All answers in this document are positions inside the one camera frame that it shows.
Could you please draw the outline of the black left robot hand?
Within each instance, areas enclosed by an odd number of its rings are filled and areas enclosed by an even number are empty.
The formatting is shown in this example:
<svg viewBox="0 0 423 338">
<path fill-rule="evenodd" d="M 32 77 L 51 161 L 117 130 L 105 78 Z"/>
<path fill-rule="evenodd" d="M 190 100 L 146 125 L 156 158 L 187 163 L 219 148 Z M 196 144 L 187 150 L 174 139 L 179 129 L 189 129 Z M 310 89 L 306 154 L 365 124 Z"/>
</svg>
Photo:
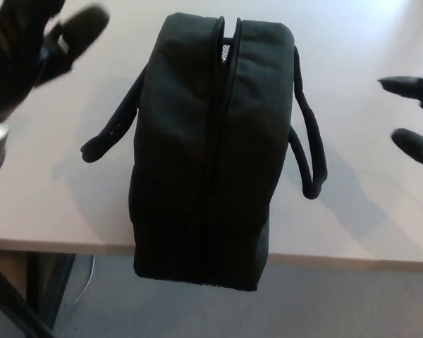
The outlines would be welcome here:
<svg viewBox="0 0 423 338">
<path fill-rule="evenodd" d="M 37 87 L 70 72 L 109 23 L 99 4 L 45 32 L 63 1 L 4 1 L 0 5 L 0 123 Z"/>
</svg>

